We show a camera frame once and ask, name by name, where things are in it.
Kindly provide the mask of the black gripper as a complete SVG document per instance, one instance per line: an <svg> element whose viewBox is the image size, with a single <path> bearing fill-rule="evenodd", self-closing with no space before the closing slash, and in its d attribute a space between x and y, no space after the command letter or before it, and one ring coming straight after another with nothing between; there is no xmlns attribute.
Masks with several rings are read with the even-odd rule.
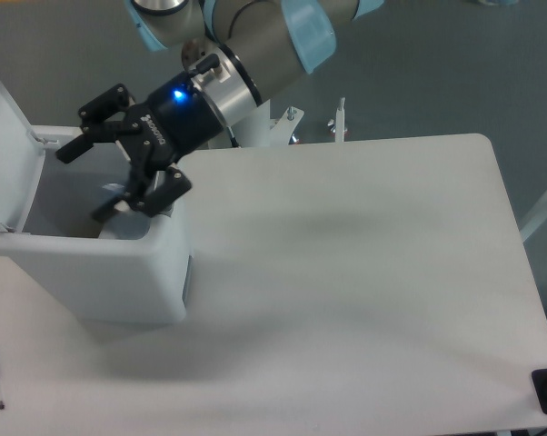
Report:
<svg viewBox="0 0 547 436"><path fill-rule="evenodd" d="M99 223L128 210L150 218L167 210L192 189L175 163L224 129L189 79L173 79L144 102L133 104L123 84L98 95L78 110L81 134L55 153L60 162L69 164L95 144L118 140L130 161L143 160L131 163L125 188L91 213ZM157 171L162 177L155 184Z"/></svg>

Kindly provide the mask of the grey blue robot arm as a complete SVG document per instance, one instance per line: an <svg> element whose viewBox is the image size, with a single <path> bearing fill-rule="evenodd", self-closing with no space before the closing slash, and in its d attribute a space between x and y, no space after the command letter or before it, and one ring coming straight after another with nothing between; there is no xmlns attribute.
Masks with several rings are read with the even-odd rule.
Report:
<svg viewBox="0 0 547 436"><path fill-rule="evenodd" d="M71 163L96 144L117 144L130 165L124 189L93 211L104 223L130 209L154 217L192 187L178 162L262 106L336 49L338 26L377 1L131 1L146 41L166 48L193 33L214 43L201 59L136 102L116 84L82 106L80 134L57 151Z"/></svg>

